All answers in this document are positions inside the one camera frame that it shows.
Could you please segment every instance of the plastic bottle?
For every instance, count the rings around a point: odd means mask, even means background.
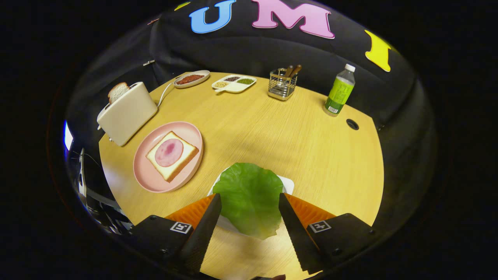
[[[337,74],[334,85],[330,90],[329,97],[324,105],[327,114],[337,116],[341,112],[342,107],[346,103],[346,100],[348,100],[348,97],[355,86],[354,71],[354,66],[346,64],[344,70]]]

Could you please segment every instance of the green lettuce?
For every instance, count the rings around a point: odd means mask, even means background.
[[[278,199],[282,188],[282,180],[271,170],[235,163],[221,173],[213,193],[221,196],[221,215],[239,232],[263,240],[276,235],[280,225]]]

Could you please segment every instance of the letter m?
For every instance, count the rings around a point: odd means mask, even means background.
[[[257,28],[275,28],[278,26],[276,21],[273,21],[272,15],[282,22],[288,28],[293,28],[297,22],[304,18],[304,24],[299,27],[303,32],[327,38],[334,39],[334,34],[330,32],[328,15],[329,10],[320,8],[311,4],[302,4],[295,9],[291,9],[280,0],[252,0],[257,2],[259,13],[257,21],[252,25]]]

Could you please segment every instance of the blue letter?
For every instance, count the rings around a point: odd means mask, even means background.
[[[205,12],[209,7],[204,7],[191,13],[189,17],[192,18],[190,23],[192,31],[195,33],[208,33],[227,25],[232,18],[232,3],[235,3],[235,1],[236,0],[227,0],[216,4],[215,7],[220,9],[220,15],[218,20],[213,23],[207,24],[205,21]]]

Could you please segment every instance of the toast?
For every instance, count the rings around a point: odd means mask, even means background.
[[[122,82],[117,85],[115,85],[110,91],[109,94],[107,94],[107,97],[109,98],[109,104],[112,104],[116,100],[118,100],[119,97],[121,97],[125,92],[129,90],[129,86],[127,83]]]
[[[163,142],[169,139],[178,139],[183,144],[183,151],[180,158],[172,165],[168,167],[163,167],[159,165],[155,160],[155,154],[159,146]],[[180,136],[176,135],[173,131],[170,131],[164,136],[145,156],[150,163],[154,166],[154,168],[161,174],[163,179],[170,183],[179,173],[180,171],[195,157],[195,155],[199,152],[195,146],[191,145],[189,142],[182,139]]]

